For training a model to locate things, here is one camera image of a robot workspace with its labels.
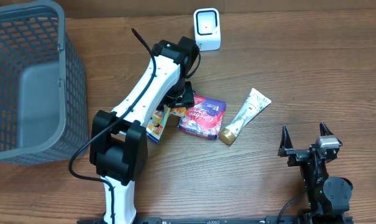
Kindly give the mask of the small orange snack pack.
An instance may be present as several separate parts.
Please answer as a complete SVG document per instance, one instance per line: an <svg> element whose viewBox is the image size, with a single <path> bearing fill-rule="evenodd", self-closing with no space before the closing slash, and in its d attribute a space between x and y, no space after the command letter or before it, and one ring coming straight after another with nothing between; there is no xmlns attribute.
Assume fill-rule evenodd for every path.
<svg viewBox="0 0 376 224"><path fill-rule="evenodd" d="M171 108L170 113L175 116L184 117L186 115L186 107Z"/></svg>

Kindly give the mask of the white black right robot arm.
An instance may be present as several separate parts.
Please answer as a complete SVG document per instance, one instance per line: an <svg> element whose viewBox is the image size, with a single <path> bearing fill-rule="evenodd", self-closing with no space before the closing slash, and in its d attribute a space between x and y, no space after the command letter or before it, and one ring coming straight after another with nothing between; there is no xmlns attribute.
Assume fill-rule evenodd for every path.
<svg viewBox="0 0 376 224"><path fill-rule="evenodd" d="M282 128L279 157L287 157L289 167L298 166L305 185L309 209L301 210L297 223L348 223L353 184L347 178L329 176L326 164L337 159L342 142L324 124L320 137L307 149L294 149L287 127Z"/></svg>

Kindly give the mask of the white tube with gold cap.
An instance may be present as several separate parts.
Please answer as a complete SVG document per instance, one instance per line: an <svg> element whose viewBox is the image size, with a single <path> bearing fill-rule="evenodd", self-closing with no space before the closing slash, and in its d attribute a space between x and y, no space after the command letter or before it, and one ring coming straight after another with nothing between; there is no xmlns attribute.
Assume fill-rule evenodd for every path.
<svg viewBox="0 0 376 224"><path fill-rule="evenodd" d="M243 127L271 103L271 99L252 88L235 118L220 132L219 139L230 146L236 140Z"/></svg>

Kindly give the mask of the red purple pantyliner pack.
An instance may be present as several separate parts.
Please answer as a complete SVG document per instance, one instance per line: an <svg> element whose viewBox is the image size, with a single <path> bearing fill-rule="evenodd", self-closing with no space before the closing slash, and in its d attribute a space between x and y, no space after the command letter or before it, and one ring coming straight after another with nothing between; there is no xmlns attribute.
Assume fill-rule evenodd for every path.
<svg viewBox="0 0 376 224"><path fill-rule="evenodd" d="M226 110L226 102L194 95L194 107L188 108L178 128L188 134L217 139Z"/></svg>

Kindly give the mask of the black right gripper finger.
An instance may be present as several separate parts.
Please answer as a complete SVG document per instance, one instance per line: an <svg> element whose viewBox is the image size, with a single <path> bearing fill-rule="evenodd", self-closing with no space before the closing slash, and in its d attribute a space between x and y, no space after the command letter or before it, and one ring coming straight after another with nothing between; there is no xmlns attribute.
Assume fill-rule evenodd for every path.
<svg viewBox="0 0 376 224"><path fill-rule="evenodd" d="M288 133L286 125L283 125L282 127L282 138L280 142L280 149L293 149L291 138Z"/></svg>
<svg viewBox="0 0 376 224"><path fill-rule="evenodd" d="M330 131L330 129L326 126L324 122L321 122L319 124L320 134L321 136L331 136L333 133Z"/></svg>

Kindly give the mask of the yellow blue snack bag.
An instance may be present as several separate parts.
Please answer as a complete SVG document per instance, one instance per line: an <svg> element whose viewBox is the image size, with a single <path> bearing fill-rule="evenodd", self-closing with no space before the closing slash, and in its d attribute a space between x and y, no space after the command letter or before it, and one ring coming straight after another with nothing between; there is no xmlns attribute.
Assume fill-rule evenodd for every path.
<svg viewBox="0 0 376 224"><path fill-rule="evenodd" d="M171 109L167 106L162 111L155 111L147 125L147 137L154 143L158 143L167 124Z"/></svg>

